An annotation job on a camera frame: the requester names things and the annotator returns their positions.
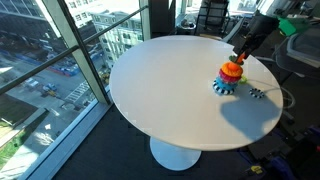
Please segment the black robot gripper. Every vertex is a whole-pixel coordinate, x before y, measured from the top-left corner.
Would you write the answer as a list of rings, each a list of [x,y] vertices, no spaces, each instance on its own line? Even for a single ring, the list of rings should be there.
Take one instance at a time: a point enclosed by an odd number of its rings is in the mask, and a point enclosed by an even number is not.
[[[276,17],[270,17],[257,12],[249,23],[249,32],[246,34],[244,44],[237,52],[237,64],[243,64],[254,50],[258,49],[264,40],[279,26]]]

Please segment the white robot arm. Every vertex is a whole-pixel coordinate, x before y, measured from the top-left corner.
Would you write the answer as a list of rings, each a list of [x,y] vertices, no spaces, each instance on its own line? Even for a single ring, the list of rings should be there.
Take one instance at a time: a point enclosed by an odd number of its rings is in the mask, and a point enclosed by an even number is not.
[[[236,63],[242,63],[275,30],[285,39],[275,46],[271,61],[286,71],[320,78],[320,29],[315,17],[268,16],[257,11],[249,22],[244,42],[233,49]]]

